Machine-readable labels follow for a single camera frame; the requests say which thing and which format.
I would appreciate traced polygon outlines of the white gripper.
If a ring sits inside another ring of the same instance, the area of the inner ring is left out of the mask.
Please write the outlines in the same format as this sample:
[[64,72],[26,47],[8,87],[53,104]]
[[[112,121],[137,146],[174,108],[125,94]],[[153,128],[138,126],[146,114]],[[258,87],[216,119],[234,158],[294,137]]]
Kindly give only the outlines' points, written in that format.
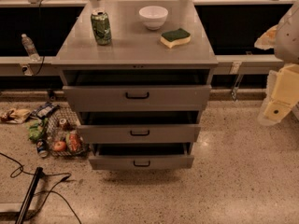
[[287,63],[267,77],[266,96],[258,115],[263,126],[280,123],[299,102],[299,65]]

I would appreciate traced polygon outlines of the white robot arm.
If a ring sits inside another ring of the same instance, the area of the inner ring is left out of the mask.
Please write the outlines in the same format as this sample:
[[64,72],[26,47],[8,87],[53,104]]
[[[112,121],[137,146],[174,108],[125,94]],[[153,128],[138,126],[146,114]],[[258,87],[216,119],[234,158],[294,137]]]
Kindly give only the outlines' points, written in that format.
[[263,126],[280,123],[299,103],[299,1],[296,1],[278,25],[269,28],[254,43],[257,49],[273,49],[284,62],[267,77],[266,97],[258,121]]

